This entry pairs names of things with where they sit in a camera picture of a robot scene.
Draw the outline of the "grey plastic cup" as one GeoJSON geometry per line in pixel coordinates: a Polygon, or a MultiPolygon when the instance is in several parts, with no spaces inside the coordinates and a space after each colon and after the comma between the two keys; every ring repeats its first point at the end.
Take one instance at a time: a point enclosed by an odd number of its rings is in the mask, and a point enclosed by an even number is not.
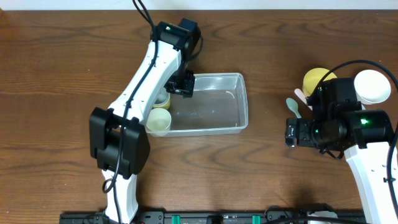
{"type": "Polygon", "coordinates": [[[169,93],[167,92],[167,90],[165,88],[161,88],[159,94],[157,95],[155,105],[161,105],[167,102],[168,98],[169,98],[169,93]]]}

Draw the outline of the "yellow plastic cup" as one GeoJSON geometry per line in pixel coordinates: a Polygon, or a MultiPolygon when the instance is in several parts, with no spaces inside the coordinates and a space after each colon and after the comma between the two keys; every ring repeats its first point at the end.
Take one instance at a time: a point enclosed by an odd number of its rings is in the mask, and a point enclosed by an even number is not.
{"type": "Polygon", "coordinates": [[[162,102],[162,103],[155,103],[153,105],[153,109],[155,108],[163,108],[165,110],[168,110],[170,108],[170,93],[167,95],[167,99],[162,102]]]}

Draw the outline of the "white plastic bowl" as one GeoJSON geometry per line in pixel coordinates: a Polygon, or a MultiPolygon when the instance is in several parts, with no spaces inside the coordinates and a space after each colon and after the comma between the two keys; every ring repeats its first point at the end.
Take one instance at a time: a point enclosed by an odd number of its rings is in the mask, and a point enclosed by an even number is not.
{"type": "Polygon", "coordinates": [[[376,70],[363,70],[354,78],[357,99],[365,105],[386,101],[391,94],[388,79],[376,70]]]}

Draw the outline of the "yellow plastic bowl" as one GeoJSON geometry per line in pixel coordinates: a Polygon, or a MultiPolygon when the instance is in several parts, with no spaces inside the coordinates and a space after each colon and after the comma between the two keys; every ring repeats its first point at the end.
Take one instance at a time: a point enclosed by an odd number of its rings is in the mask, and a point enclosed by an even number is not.
{"type": "Polygon", "coordinates": [[[302,91],[305,96],[310,96],[318,82],[323,78],[323,76],[328,73],[329,70],[325,68],[313,68],[309,70],[303,78],[302,91]]]}

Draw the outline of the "mint green plastic spoon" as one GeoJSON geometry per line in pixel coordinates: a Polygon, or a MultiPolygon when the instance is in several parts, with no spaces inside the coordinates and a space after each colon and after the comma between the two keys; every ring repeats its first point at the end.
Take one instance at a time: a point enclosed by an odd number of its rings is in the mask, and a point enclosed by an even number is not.
{"type": "Polygon", "coordinates": [[[302,117],[301,114],[299,113],[298,103],[293,98],[287,98],[285,102],[289,110],[291,110],[296,115],[297,118],[302,117]]]}

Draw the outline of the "cream plastic cup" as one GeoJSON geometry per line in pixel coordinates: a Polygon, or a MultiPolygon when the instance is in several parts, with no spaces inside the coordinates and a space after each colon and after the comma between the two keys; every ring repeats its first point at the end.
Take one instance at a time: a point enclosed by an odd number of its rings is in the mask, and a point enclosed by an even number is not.
{"type": "Polygon", "coordinates": [[[171,127],[172,117],[168,110],[154,108],[150,111],[146,126],[150,131],[168,131],[171,127]]]}

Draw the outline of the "clear plastic container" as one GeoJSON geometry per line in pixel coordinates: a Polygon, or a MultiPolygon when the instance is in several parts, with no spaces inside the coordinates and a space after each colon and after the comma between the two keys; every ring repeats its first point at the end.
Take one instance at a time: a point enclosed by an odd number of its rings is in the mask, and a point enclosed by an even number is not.
{"type": "Polygon", "coordinates": [[[171,127],[151,131],[155,137],[238,134],[248,125],[248,99],[240,73],[195,75],[193,96],[171,95],[171,127]]]}

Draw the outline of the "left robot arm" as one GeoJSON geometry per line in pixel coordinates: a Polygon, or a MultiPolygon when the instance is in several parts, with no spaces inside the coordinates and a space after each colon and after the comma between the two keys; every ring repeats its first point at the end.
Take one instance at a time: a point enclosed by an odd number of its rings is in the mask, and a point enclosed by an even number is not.
{"type": "Polygon", "coordinates": [[[136,74],[108,109],[95,108],[89,118],[90,155],[104,176],[108,205],[95,223],[131,223],[138,211],[137,175],[149,157],[146,122],[161,91],[190,98],[195,76],[187,69],[203,37],[198,24],[160,22],[136,74]]]}

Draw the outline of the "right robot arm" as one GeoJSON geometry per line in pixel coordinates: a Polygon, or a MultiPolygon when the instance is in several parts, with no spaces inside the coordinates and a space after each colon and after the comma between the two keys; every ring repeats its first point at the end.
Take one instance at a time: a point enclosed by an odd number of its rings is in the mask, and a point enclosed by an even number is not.
{"type": "Polygon", "coordinates": [[[397,184],[397,154],[388,156],[394,131],[383,110],[364,110],[351,78],[325,81],[308,97],[310,119],[286,121],[288,147],[338,151],[354,175],[368,223],[397,223],[389,184],[397,184]]]}

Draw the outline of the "black mounting rail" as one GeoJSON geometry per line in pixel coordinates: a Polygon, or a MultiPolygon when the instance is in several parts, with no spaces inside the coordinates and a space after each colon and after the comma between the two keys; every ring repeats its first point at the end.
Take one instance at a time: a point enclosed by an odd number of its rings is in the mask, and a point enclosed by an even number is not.
{"type": "Polygon", "coordinates": [[[132,219],[111,217],[105,212],[63,213],[60,223],[136,223],[136,224],[234,224],[234,223],[366,223],[360,210],[335,210],[329,205],[313,204],[304,208],[269,207],[261,211],[168,212],[160,209],[141,210],[132,219]]]}

